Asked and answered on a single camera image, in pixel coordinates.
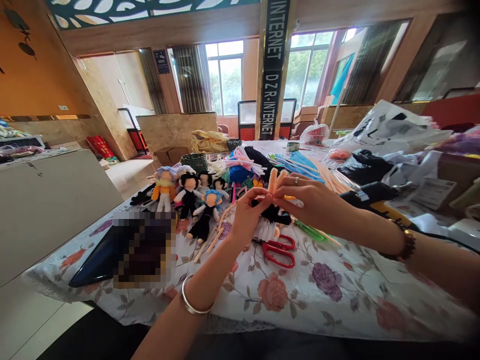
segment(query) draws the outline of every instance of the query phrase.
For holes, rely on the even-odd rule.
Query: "floor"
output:
[[[106,170],[124,200],[150,180],[160,165],[152,160],[121,162]],[[91,308],[35,292],[16,277],[0,287],[0,360],[34,360]]]

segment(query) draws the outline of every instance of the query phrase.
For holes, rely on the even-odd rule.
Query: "glue gun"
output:
[[[401,186],[390,187],[383,182],[376,181],[360,187],[359,191],[348,191],[339,196],[350,205],[359,209],[369,210],[386,219],[399,221],[409,229],[417,231],[417,226],[397,210],[385,205],[401,195],[401,190],[410,186],[410,182]]]

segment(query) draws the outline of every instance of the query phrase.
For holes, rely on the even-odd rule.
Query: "bracelet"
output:
[[[185,308],[186,310],[193,315],[203,315],[203,314],[208,314],[210,310],[214,307],[215,302],[210,306],[210,308],[206,311],[200,311],[194,308],[192,305],[190,305],[189,301],[187,300],[187,297],[185,296],[185,283],[187,282],[188,279],[190,279],[193,275],[187,276],[185,280],[183,280],[183,283],[181,284],[181,298],[183,299],[183,302],[185,303]]]
[[[415,242],[417,241],[417,238],[415,237],[415,234],[413,231],[408,229],[405,225],[401,224],[399,221],[395,221],[392,219],[388,219],[388,220],[395,223],[401,229],[405,243],[403,244],[403,249],[400,251],[400,254],[398,255],[388,255],[382,252],[379,252],[379,254],[389,260],[396,260],[404,263],[408,259],[410,259],[410,257],[414,254]]]

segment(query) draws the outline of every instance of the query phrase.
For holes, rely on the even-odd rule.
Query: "floral tablecloth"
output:
[[[285,152],[286,141],[250,141],[264,154]],[[302,144],[304,154],[326,165],[328,148]],[[200,263],[193,258],[200,247],[185,237],[190,219],[176,229],[176,264],[165,288],[114,289],[111,280],[80,288],[70,279],[113,223],[113,212],[138,211],[125,201],[42,262],[23,273],[38,292],[65,302],[94,301],[123,325],[152,325],[178,293],[183,279]],[[232,228],[235,212],[225,216],[225,231]],[[464,339],[476,317],[443,290],[397,262],[337,238],[342,247],[315,242],[298,227],[282,233],[296,242],[296,265],[287,270],[263,257],[251,244],[238,256],[224,284],[204,333],[233,333],[286,328],[337,337],[432,341]]]

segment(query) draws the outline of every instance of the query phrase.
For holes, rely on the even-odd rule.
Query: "red bag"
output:
[[[110,164],[118,164],[120,161],[115,156],[114,152],[107,145],[105,140],[97,135],[97,136],[87,136],[86,138],[93,149],[99,153],[105,160],[107,160]]]

